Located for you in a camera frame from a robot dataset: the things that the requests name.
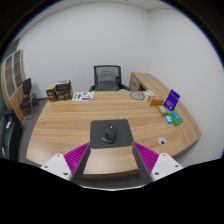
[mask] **green object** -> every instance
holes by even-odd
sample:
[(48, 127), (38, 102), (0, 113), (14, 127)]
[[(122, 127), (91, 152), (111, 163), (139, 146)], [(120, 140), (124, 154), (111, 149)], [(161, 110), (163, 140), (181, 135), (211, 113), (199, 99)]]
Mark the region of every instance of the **green object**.
[(183, 119), (175, 110), (168, 112), (168, 116), (172, 120), (173, 125), (178, 125), (183, 122)]

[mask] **document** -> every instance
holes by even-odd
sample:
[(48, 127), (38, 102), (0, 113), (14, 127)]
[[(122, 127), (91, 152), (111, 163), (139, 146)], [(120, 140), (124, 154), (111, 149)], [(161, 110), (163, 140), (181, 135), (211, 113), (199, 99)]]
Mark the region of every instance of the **document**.
[(72, 97), (73, 101), (92, 100), (94, 92), (76, 92)]

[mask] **ceiling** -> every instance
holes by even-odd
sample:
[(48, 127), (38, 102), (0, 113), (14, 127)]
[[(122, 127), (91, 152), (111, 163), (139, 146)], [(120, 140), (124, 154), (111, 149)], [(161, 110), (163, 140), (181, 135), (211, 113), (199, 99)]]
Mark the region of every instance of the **ceiling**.
[(91, 3), (91, 2), (117, 2), (127, 5), (133, 5), (136, 7), (140, 7), (145, 10), (153, 10), (153, 9), (169, 9), (173, 8), (172, 6), (159, 1), (159, 0), (63, 0), (58, 3), (52, 5), (51, 7), (45, 9), (40, 12), (35, 18), (29, 21), (26, 26), (21, 30), (21, 32), (14, 38), (14, 41), (19, 39), (25, 32), (27, 32), (32, 26), (34, 26), (39, 21), (43, 20), (47, 16), (60, 11), (62, 9), (68, 8), (70, 6), (75, 6), (79, 4)]

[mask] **desk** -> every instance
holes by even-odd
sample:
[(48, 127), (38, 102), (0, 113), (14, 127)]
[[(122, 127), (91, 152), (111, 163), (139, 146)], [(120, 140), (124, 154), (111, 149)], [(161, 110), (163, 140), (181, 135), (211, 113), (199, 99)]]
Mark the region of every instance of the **desk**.
[[(164, 99), (169, 94), (154, 76), (132, 73), (145, 89)], [(158, 109), (145, 101), (135, 101), (128, 91), (95, 92), (92, 101), (47, 102), (33, 130), (27, 159), (43, 165), (56, 153), (66, 154), (90, 142), (93, 120), (127, 119), (134, 141), (156, 153), (174, 156), (189, 147), (201, 136), (196, 122), (179, 101), (175, 110), (183, 123), (167, 124)], [(159, 137), (167, 143), (160, 145)], [(83, 178), (117, 177), (138, 172), (132, 147), (92, 149)]]

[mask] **computer mouse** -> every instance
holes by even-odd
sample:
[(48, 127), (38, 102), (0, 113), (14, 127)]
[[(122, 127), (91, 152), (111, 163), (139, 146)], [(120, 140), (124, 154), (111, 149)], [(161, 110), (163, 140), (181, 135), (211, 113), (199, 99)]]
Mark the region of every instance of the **computer mouse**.
[(114, 143), (116, 141), (116, 128), (113, 125), (107, 125), (106, 131), (105, 131), (105, 137), (102, 137), (102, 139), (105, 142), (108, 143)]

